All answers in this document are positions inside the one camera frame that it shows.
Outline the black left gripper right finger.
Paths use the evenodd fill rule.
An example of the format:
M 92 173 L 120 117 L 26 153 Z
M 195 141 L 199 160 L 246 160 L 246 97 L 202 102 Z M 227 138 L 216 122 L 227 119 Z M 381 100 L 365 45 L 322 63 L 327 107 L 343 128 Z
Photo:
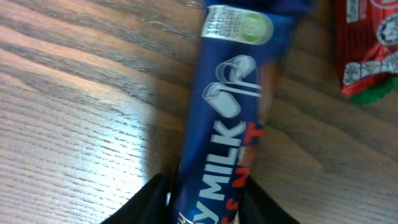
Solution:
M 300 224 L 249 176 L 238 211 L 240 224 Z

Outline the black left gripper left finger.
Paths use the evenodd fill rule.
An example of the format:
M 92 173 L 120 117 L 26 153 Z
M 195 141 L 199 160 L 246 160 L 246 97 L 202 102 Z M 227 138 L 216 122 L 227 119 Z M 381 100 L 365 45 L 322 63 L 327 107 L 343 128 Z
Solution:
M 101 224 L 167 224 L 169 209 L 167 194 L 170 178 L 156 174 L 119 210 Z

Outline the purple chocolate bar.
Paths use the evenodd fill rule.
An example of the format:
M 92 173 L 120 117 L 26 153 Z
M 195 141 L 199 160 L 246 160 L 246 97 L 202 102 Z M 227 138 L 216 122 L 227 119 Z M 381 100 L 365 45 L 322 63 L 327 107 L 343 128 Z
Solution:
M 207 1 L 171 223 L 232 223 L 304 0 Z

